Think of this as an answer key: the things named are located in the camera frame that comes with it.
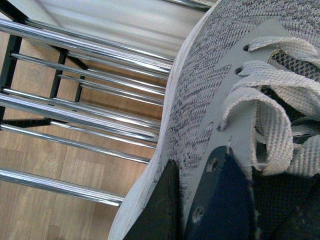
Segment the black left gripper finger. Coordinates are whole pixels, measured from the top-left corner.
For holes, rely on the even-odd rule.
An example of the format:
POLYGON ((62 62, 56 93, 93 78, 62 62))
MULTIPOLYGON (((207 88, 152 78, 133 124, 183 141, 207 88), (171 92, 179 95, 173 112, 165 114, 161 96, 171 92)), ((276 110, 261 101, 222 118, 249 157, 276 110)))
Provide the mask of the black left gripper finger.
POLYGON ((145 208, 126 234, 127 240, 180 240, 179 171, 168 160, 145 208))

